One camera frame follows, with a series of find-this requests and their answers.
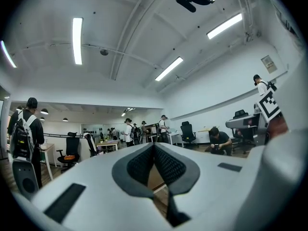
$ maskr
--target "wooden floor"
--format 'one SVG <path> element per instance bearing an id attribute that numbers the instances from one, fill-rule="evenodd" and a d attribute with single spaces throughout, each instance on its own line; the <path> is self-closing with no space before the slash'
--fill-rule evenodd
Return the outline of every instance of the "wooden floor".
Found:
<path id="1" fill-rule="evenodd" d="M 123 143 L 121 145 L 121 148 L 126 148 L 126 144 Z M 238 147 L 235 149 L 234 152 L 232 152 L 232 156 L 241 157 L 241 158 L 247 158 L 249 155 L 249 151 L 252 148 L 252 146 L 246 146 L 246 147 Z M 197 147 L 196 145 L 187 145 L 187 149 L 198 151 L 200 153 L 209 153 L 209 146 L 208 145 L 199 145 Z M 8 162 L 8 160 L 2 160 L 0 161 L 0 169 L 1 173 L 6 180 L 8 187 L 11 189 L 11 191 L 18 192 L 13 172 L 11 169 L 11 166 Z M 41 164 L 41 171 L 42 171 L 42 184 L 43 186 L 47 185 L 51 179 L 47 170 L 47 166 L 44 164 Z M 51 171 L 53 178 L 57 178 L 59 175 L 61 175 L 61 168 L 51 166 Z M 153 169 L 150 172 L 148 187 L 151 190 L 156 190 L 157 188 L 164 185 L 164 181 L 161 178 L 160 174 L 158 173 L 156 167 L 154 166 Z M 166 217 L 167 214 L 167 207 L 168 207 L 168 187 L 161 187 L 158 192 L 154 194 L 154 204 L 156 205 L 157 209 L 160 211 L 160 213 Z"/>

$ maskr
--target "black pants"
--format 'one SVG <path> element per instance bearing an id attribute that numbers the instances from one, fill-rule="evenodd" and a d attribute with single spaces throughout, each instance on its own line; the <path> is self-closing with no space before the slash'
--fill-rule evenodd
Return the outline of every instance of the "black pants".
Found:
<path id="1" fill-rule="evenodd" d="M 211 154 L 216 154 L 216 155 L 224 155 L 225 152 L 227 153 L 227 156 L 231 156 L 231 152 L 232 152 L 232 147 L 231 146 L 225 146 L 220 150 L 217 149 L 211 149 Z"/>
<path id="2" fill-rule="evenodd" d="M 134 141 L 126 142 L 126 146 L 127 147 L 134 146 Z"/>
<path id="3" fill-rule="evenodd" d="M 169 143 L 167 132 L 160 133 L 160 136 L 162 136 L 162 143 Z"/>
<path id="4" fill-rule="evenodd" d="M 35 171 L 35 175 L 37 177 L 37 181 L 38 181 L 38 187 L 41 188 L 42 187 L 42 173 L 40 170 L 40 151 L 39 149 L 35 148 L 32 154 L 32 165 Z"/>

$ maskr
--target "white ceiling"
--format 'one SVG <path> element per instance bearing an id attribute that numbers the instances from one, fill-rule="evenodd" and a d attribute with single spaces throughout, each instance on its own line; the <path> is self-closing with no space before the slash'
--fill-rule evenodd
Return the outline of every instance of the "white ceiling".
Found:
<path id="1" fill-rule="evenodd" d="M 257 2 L 247 1 L 257 18 Z M 84 68 L 119 83 L 129 78 L 160 92 L 243 44 L 245 32 L 259 30 L 256 23 L 248 28 L 251 13 L 246 5 L 242 0 L 246 28 L 238 23 L 209 40 L 207 32 L 241 12 L 238 0 L 195 5 L 196 13 L 175 0 L 27 0 L 13 16 L 4 41 L 18 66 L 14 71 L 21 75 L 45 67 Z M 75 65 L 73 58 L 74 17 L 84 18 L 82 66 Z M 109 49 L 108 56 L 100 54 L 102 48 Z M 178 56 L 184 62 L 156 82 L 154 79 Z M 81 106 L 70 105 L 69 109 Z"/>
<path id="2" fill-rule="evenodd" d="M 11 111 L 15 111 L 18 106 L 25 107 L 25 103 L 12 102 Z M 98 106 L 98 105 L 80 105 L 80 104 L 68 104 L 68 103 L 38 103 L 38 113 L 42 109 L 47 109 L 49 113 L 58 113 L 63 111 L 70 112 L 90 112 L 90 113 L 105 113 L 105 114 L 117 114 L 121 115 L 125 109 L 128 107 L 118 107 L 118 106 Z M 133 111 L 129 111 L 129 113 L 136 113 L 147 111 L 145 108 L 136 108 Z"/>

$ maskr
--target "office chair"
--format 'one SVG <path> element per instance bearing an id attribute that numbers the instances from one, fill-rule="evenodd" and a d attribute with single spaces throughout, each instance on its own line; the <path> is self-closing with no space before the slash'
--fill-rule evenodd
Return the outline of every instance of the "office chair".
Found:
<path id="1" fill-rule="evenodd" d="M 63 150 L 58 150 L 61 156 L 58 157 L 58 161 L 63 164 L 67 164 L 67 168 L 62 169 L 61 173 L 64 173 L 68 169 L 70 169 L 75 162 L 78 162 L 80 156 L 78 154 L 78 146 L 79 146 L 79 138 L 76 138 L 77 133 L 69 132 L 67 134 L 69 137 L 66 138 L 66 155 L 74 155 L 74 159 L 65 159 L 65 155 L 62 155 Z"/>
<path id="2" fill-rule="evenodd" d="M 97 155 L 97 148 L 95 146 L 95 143 L 93 141 L 93 137 L 88 134 L 88 133 L 85 133 L 83 135 L 83 138 L 85 138 L 87 141 L 88 141 L 88 144 L 89 144 L 89 151 L 90 151 L 90 157 L 93 157 L 93 156 L 96 156 Z"/>
<path id="3" fill-rule="evenodd" d="M 193 128 L 192 125 L 189 124 L 188 121 L 182 122 L 182 126 L 181 126 L 181 130 L 183 133 L 182 140 L 184 142 L 189 142 L 189 144 L 194 143 L 195 145 L 198 145 L 195 142 L 193 142 L 196 139 L 196 133 L 192 132 L 193 131 L 192 128 Z"/>
<path id="4" fill-rule="evenodd" d="M 248 116 L 248 113 L 245 112 L 244 110 L 239 110 L 239 111 L 235 112 L 233 119 L 238 119 L 238 118 L 242 118 L 242 117 L 245 117 L 245 116 Z M 247 141 L 253 140 L 253 137 L 252 137 L 253 133 L 252 133 L 252 130 L 250 128 L 241 129 L 240 132 L 241 132 L 242 135 L 239 135 L 237 132 L 238 132 L 237 130 L 234 131 L 234 129 L 232 129 L 233 138 L 231 138 L 231 140 L 232 140 L 233 146 L 235 144 L 237 146 L 239 146 L 240 144 L 246 145 L 246 144 L 248 144 Z"/>

